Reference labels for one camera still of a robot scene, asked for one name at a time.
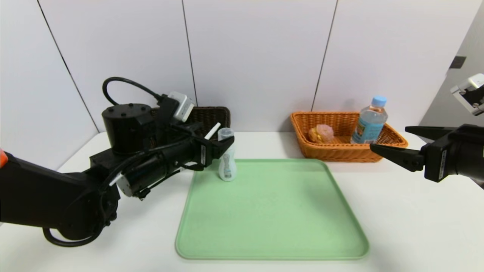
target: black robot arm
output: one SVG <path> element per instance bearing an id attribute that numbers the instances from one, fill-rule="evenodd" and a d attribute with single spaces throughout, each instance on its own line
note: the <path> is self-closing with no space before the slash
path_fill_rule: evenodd
<path id="1" fill-rule="evenodd" d="M 440 182 L 448 175 L 484 181 L 484 127 L 409 126 L 405 131 L 434 142 L 419 151 L 377 144 L 371 144 L 370 149 L 412 172 L 425 166 L 425 178 L 431 181 Z"/>
<path id="2" fill-rule="evenodd" d="M 112 77 L 147 90 L 131 80 Z M 59 246 L 80 246 L 95 240 L 117 217 L 120 195 L 141 200 L 181 167 L 202 171 L 234 142 L 196 136 L 200 124 L 184 124 L 193 104 L 184 95 L 156 95 L 155 116 L 143 104 L 119 105 L 103 113 L 111 148 L 90 158 L 82 173 L 61 174 L 0 150 L 0 221 L 42 227 L 46 239 Z M 68 241 L 52 236 L 57 229 Z"/>

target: white table surface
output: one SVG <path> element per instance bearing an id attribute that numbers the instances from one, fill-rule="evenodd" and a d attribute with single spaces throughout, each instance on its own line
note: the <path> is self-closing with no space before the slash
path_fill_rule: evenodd
<path id="1" fill-rule="evenodd" d="M 418 137 L 402 133 L 409 148 Z M 301 158 L 293 133 L 236 133 L 236 158 Z M 89 156 L 109 148 L 96 135 L 60 169 L 82 171 Z M 484 190 L 465 177 L 441 183 L 393 163 L 328 163 L 369 242 L 354 261 L 186 260 L 175 237 L 193 173 L 184 171 L 155 188 L 144 201 L 121 195 L 118 218 L 94 242 L 62 248 L 37 227 L 0 227 L 2 272 L 133 271 L 484 271 Z"/>

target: water bottle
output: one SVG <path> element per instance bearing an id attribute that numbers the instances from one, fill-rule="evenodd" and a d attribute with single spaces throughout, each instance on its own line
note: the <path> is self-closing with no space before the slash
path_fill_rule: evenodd
<path id="1" fill-rule="evenodd" d="M 386 97 L 377 95 L 373 97 L 370 106 L 360 111 L 358 124 L 351 137 L 352 144 L 372 144 L 377 141 L 388 119 L 388 114 L 383 108 L 386 103 Z"/>
<path id="2" fill-rule="evenodd" d="M 231 136 L 234 136 L 234 131 L 231 128 L 224 127 L 218 131 L 219 141 Z M 220 178 L 225 181 L 232 181 L 237 175 L 237 167 L 235 165 L 234 153 L 235 143 L 233 143 L 220 158 L 218 173 L 220 175 Z"/>

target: bottle label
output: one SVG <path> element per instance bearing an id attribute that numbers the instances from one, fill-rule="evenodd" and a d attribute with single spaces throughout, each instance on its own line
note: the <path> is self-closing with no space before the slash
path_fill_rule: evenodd
<path id="1" fill-rule="evenodd" d="M 224 177 L 226 179 L 232 178 L 232 170 L 230 170 L 230 154 L 225 153 L 223 155 L 224 159 Z"/>
<path id="2" fill-rule="evenodd" d="M 353 141 L 360 144 L 375 143 L 380 136 L 381 129 L 384 124 L 368 123 L 363 119 L 358 120 L 355 132 L 353 133 Z"/>

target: brown wicker basket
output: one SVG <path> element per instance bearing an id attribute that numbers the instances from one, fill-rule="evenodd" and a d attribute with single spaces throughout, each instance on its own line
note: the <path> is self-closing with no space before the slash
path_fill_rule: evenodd
<path id="1" fill-rule="evenodd" d="M 155 116 L 158 108 L 151 110 L 151 115 Z M 202 127 L 196 131 L 198 136 L 205 136 L 218 122 L 220 128 L 230 127 L 230 111 L 226 107 L 194 107 L 192 113 L 185 123 L 202 123 Z M 210 140 L 217 140 L 215 133 Z"/>
<path id="2" fill-rule="evenodd" d="M 294 112 L 291 114 L 291 122 L 303 155 L 306 158 L 332 162 L 381 160 L 381 156 L 371 152 L 369 144 L 350 143 L 359 115 L 359 112 Z M 309 141 L 308 131 L 318 124 L 326 124 L 333 128 L 333 142 L 315 144 Z M 383 126 L 377 143 L 400 148 L 408 146 L 408 142 L 388 124 Z"/>

